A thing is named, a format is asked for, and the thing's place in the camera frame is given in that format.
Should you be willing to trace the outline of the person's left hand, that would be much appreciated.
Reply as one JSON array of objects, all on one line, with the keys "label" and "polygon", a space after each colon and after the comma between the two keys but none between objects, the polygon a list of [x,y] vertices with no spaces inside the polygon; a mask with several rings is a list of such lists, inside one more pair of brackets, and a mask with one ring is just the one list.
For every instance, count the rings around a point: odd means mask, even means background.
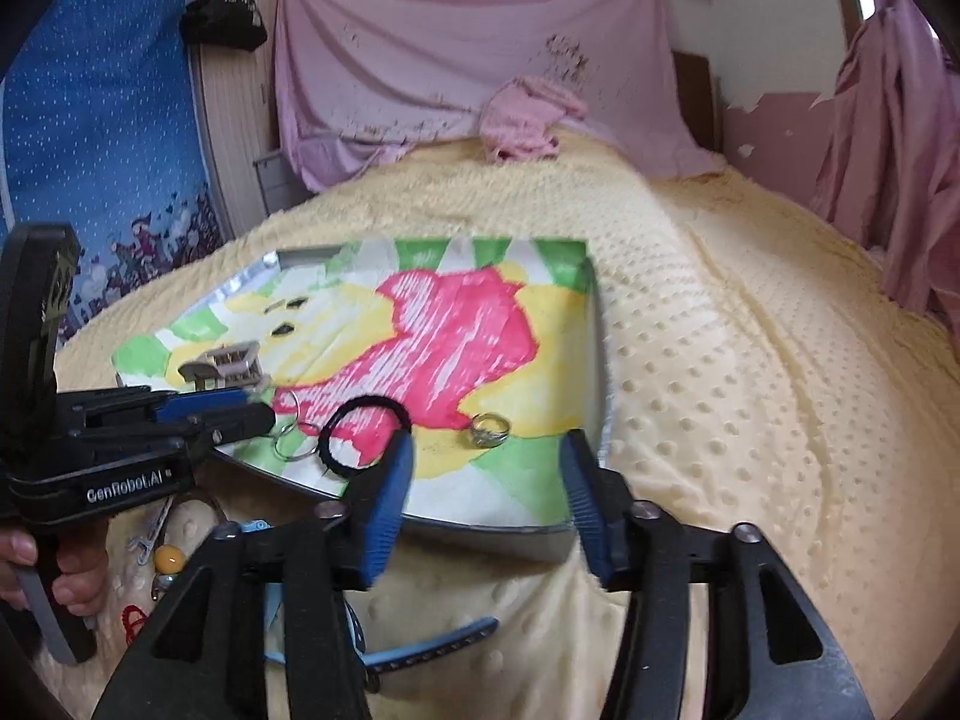
[{"label": "person's left hand", "polygon": [[[60,543],[57,553],[59,577],[52,583],[53,596],[73,616],[96,616],[103,609],[107,595],[109,554],[106,536],[109,522],[87,523],[73,530]],[[2,555],[2,600],[15,610],[28,606],[14,569],[32,567],[37,561],[37,544],[29,533],[16,528],[3,528],[0,535]]]}]

